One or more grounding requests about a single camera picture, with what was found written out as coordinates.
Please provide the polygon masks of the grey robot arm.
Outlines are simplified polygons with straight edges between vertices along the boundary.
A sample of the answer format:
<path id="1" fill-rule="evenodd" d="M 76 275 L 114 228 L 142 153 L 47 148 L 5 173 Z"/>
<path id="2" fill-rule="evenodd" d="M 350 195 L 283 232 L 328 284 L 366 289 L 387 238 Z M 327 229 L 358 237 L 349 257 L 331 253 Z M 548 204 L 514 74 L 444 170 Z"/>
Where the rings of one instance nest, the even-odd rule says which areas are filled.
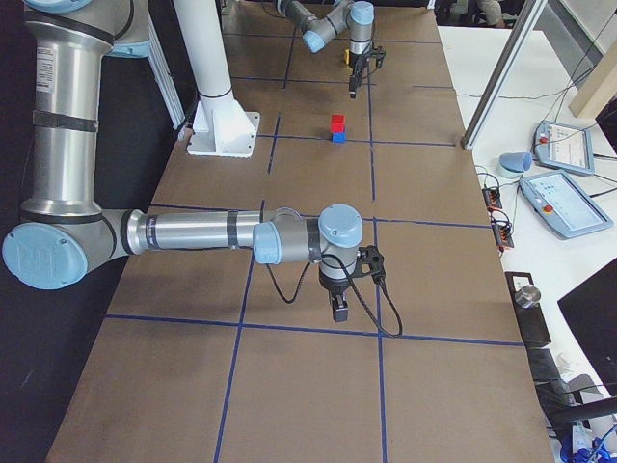
<path id="1" fill-rule="evenodd" d="M 303 41 L 312 53 L 322 50 L 346 30 L 350 33 L 347 66 L 351 69 L 348 92 L 352 99 L 365 77 L 370 75 L 370 61 L 382 67 L 386 52 L 373 40 L 375 11 L 368 1 L 335 1 L 331 11 L 318 18 L 300 1 L 275 1 L 279 14 L 298 27 Z"/>
<path id="2" fill-rule="evenodd" d="M 1 229 L 17 222 L 17 203 L 30 190 L 27 152 L 34 103 L 35 41 L 14 1 L 1 5 Z M 148 66 L 108 59 L 103 65 L 102 129 L 95 196 L 106 206 L 184 212 L 189 203 L 220 205 L 224 193 L 206 159 L 176 148 Z M 66 323 L 106 313 L 122 317 L 231 321 L 239 315 L 248 252 L 147 253 L 103 265 L 80 283 L 38 290 L 1 274 L 1 324 Z"/>

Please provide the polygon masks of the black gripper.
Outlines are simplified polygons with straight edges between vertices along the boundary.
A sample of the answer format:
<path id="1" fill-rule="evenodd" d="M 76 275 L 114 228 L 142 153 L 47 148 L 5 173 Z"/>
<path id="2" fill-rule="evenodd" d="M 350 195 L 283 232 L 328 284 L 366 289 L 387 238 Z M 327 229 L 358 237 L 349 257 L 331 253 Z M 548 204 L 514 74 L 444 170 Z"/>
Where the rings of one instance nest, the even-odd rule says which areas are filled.
<path id="1" fill-rule="evenodd" d="M 366 63 L 369 60 L 369 53 L 356 54 L 349 52 L 349 67 L 351 75 L 349 76 L 349 96 L 352 99 L 357 97 L 357 89 L 362 86 L 363 72 L 366 68 Z"/>
<path id="2" fill-rule="evenodd" d="M 350 288 L 350 282 L 351 280 L 347 277 L 335 279 L 323 272 L 319 273 L 319 283 L 329 292 L 334 322 L 344 322 L 348 319 L 349 306 L 344 293 Z"/>

